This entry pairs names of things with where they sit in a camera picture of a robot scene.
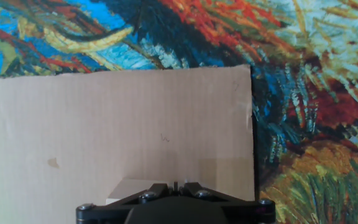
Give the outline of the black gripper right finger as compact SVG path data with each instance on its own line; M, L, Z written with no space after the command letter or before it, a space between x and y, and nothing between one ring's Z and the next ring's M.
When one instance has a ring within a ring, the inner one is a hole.
M276 223L276 206L270 199L246 201L203 187L198 182L185 183L179 188L179 194L217 205L228 223Z

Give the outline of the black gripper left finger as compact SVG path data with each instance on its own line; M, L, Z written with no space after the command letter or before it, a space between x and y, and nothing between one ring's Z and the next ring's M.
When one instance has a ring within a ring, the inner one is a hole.
M149 189L141 190L107 205L97 206L84 203L76 208L76 224L125 224L130 212L138 205L168 197L173 188L166 183L152 184Z

